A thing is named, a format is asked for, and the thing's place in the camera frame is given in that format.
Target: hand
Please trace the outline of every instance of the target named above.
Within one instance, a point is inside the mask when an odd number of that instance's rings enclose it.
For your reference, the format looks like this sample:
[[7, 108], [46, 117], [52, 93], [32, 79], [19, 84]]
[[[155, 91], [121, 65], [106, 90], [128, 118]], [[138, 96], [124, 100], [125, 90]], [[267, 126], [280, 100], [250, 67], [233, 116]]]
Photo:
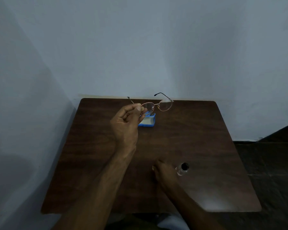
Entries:
[[176, 169], [164, 160], [158, 159], [153, 165], [153, 171], [165, 193], [173, 191], [179, 186]]
[[111, 119], [110, 125], [114, 132], [117, 147], [133, 151], [138, 141], [138, 124], [144, 119], [141, 115], [144, 107], [140, 103], [122, 107]]

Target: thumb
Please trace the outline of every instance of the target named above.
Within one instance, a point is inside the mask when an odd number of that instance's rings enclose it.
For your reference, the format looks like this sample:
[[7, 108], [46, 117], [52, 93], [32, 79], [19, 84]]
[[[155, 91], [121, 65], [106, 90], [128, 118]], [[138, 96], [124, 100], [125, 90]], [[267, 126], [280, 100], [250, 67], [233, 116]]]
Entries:
[[159, 181], [160, 175], [159, 175], [159, 171], [156, 168], [156, 166], [153, 166], [153, 171], [155, 173], [156, 180]]
[[139, 121], [139, 117], [141, 115], [141, 106], [137, 106], [136, 108], [134, 108], [133, 110], [133, 115], [132, 115], [132, 120], [131, 122], [138, 125], [138, 121]]

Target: eyeglasses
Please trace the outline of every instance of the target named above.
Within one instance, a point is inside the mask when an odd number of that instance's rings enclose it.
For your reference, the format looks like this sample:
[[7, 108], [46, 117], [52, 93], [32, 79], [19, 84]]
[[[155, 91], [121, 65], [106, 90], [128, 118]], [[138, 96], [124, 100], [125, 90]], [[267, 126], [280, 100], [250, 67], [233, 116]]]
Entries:
[[156, 105], [161, 111], [167, 111], [168, 109], [170, 109], [174, 101], [170, 99], [168, 96], [166, 97], [168, 99], [163, 99], [158, 104], [154, 104], [153, 102], [146, 102], [142, 104], [142, 107], [144, 107], [144, 111], [142, 112], [142, 115], [150, 115], [154, 111]]

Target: eyeglass lens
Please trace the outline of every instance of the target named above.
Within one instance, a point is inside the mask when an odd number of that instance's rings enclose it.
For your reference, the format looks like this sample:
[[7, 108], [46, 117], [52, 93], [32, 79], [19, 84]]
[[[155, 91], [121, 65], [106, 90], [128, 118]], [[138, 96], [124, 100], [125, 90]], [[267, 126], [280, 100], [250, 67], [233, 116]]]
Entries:
[[142, 107], [147, 109], [146, 112], [142, 112], [142, 115], [150, 115], [155, 109], [155, 105], [152, 102], [144, 103], [142, 104]]
[[169, 99], [164, 99], [159, 103], [159, 109], [161, 111], [167, 111], [168, 109], [171, 108], [173, 102]]

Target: dark floor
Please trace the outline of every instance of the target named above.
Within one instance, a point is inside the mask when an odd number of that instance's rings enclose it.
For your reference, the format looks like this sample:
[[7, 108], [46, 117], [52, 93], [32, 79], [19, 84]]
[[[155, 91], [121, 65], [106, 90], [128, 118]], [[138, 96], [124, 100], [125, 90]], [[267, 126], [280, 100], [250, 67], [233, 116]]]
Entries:
[[257, 213], [214, 213], [226, 229], [288, 229], [288, 143], [237, 142], [261, 203]]

